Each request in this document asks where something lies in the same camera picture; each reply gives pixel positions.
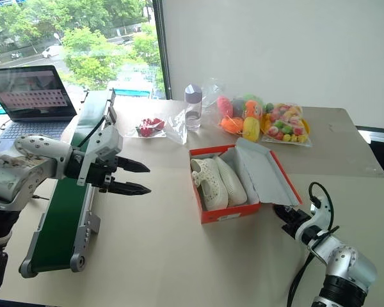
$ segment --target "water bottle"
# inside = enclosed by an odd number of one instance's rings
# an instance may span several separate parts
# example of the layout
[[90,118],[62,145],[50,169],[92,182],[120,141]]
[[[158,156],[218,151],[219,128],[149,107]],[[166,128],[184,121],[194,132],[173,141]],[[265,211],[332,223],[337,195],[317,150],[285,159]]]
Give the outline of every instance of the water bottle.
[[186,107],[186,128],[190,131],[196,131],[200,127],[200,118],[202,116],[202,89],[199,86],[190,84],[185,89]]

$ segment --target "shoe box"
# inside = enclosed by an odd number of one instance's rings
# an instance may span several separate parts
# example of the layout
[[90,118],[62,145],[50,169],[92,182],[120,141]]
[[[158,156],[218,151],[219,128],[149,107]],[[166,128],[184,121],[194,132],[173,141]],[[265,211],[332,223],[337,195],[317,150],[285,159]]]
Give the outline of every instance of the shoe box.
[[299,194],[272,150],[239,138],[234,145],[189,151],[190,159],[206,159],[215,155],[222,158],[236,172],[248,201],[235,207],[208,211],[202,197],[202,189],[196,187],[192,178],[202,224],[254,214],[264,204],[302,204]]

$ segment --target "robotic arm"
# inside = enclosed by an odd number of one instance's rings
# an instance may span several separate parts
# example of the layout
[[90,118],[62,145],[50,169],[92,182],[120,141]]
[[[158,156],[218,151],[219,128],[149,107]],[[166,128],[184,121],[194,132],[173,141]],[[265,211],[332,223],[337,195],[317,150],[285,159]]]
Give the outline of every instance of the robotic arm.
[[89,183],[102,193],[150,192],[139,184],[116,182],[111,176],[118,168],[149,172],[140,162],[116,156],[122,149],[122,140],[115,126],[107,123],[90,138],[85,153],[42,135],[20,136],[9,150],[0,153],[0,286],[8,259],[4,248],[12,235],[12,226],[45,179],[75,178],[78,185]]
[[274,207],[278,217],[286,223],[282,229],[306,245],[326,266],[323,288],[314,298],[312,307],[360,307],[377,278],[376,268],[361,252],[332,235],[338,227],[326,230],[332,215],[328,199],[314,199],[312,217],[302,210],[281,205]]

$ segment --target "road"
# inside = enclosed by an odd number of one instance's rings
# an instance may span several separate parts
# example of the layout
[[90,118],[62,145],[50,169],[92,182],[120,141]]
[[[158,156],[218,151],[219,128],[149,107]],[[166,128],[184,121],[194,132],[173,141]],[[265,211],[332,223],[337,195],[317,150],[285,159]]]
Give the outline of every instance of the road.
[[35,66],[35,65],[54,65],[58,72],[68,73],[68,67],[64,63],[61,56],[53,56],[49,59],[43,58],[41,54],[29,56],[27,58],[15,59],[14,61],[0,64],[0,68],[8,67],[21,67],[21,66]]

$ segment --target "white sneaker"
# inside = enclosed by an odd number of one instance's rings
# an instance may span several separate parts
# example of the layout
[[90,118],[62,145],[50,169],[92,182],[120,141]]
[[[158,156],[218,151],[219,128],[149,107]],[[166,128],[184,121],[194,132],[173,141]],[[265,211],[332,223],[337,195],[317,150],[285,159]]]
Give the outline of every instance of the white sneaker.
[[214,159],[191,159],[191,167],[195,185],[202,186],[206,209],[212,211],[226,208],[228,192]]
[[225,184],[229,196],[229,206],[242,205],[248,200],[239,177],[235,171],[221,158],[213,158],[218,165],[220,177]]

